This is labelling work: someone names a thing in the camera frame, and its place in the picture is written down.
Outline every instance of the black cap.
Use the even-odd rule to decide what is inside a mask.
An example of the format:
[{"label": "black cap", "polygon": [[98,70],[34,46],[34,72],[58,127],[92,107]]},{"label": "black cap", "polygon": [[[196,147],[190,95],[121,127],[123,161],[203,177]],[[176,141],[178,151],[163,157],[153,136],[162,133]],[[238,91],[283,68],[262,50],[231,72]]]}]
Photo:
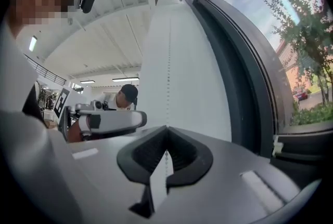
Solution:
[{"label": "black cap", "polygon": [[132,102],[132,103],[133,103],[134,100],[136,99],[136,97],[137,97],[137,93],[138,93],[136,87],[135,87],[134,85],[130,85],[130,84],[128,84],[128,85],[124,85],[124,86],[121,88],[120,91],[122,91],[122,92],[125,94],[125,96],[126,96],[126,100],[127,100],[128,102]]}]

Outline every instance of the green leaves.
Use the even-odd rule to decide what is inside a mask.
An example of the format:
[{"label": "green leaves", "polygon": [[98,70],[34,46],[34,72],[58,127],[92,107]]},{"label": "green leaves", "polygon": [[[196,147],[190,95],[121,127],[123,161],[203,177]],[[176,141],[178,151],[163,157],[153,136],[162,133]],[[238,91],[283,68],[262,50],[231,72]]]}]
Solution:
[{"label": "green leaves", "polygon": [[294,109],[291,125],[304,125],[333,120],[333,102],[327,104],[320,103],[309,110],[298,110],[298,106],[294,104]]},{"label": "green leaves", "polygon": [[[330,27],[333,22],[327,18],[328,6],[325,0],[320,2],[318,0],[286,0],[300,19],[297,25],[281,0],[263,1],[281,24],[280,27],[273,27],[272,33],[278,34],[292,47],[292,53],[296,57],[295,61],[299,68],[299,80],[301,81],[301,76],[305,75],[305,72],[308,75],[331,75],[330,55],[333,54],[333,31]],[[309,122],[311,118],[307,115],[308,113],[303,114],[308,121],[299,122]]]}]

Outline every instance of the red car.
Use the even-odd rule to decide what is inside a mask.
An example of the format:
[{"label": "red car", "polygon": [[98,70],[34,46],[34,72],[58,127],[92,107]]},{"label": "red car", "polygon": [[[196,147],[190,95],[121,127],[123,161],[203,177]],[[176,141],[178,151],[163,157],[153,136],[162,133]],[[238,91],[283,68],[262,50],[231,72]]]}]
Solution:
[{"label": "red car", "polygon": [[298,101],[301,101],[301,100],[304,100],[304,99],[308,98],[308,94],[306,93],[306,91],[304,89],[296,89],[296,90],[294,90],[293,96]]}]

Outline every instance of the white ceiling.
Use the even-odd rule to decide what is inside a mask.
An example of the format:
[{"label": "white ceiling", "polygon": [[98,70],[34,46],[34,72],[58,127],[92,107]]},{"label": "white ceiling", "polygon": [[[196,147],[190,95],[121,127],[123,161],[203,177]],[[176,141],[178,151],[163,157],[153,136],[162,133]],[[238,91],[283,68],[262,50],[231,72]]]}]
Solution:
[{"label": "white ceiling", "polygon": [[[18,45],[60,76],[74,77],[75,82],[88,76],[96,81],[93,86],[113,86],[112,78],[125,77],[121,72],[138,74],[154,6],[155,0],[95,0],[88,14],[70,12],[69,21],[54,19],[24,28]],[[38,40],[30,52],[33,35]]]}]

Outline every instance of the metal railing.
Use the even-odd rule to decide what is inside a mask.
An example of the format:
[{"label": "metal railing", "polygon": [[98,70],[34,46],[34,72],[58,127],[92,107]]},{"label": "metal railing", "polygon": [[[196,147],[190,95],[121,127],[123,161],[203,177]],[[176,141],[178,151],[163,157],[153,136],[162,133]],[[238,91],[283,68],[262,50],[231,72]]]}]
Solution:
[{"label": "metal railing", "polygon": [[48,69],[44,68],[43,66],[39,65],[37,62],[30,59],[27,55],[25,55],[25,56],[26,56],[27,60],[29,61],[29,63],[31,64],[31,66],[36,70],[36,72],[40,76],[58,84],[58,85],[61,85],[61,86],[65,84],[66,80],[64,78],[54,74],[53,72],[50,72]]}]

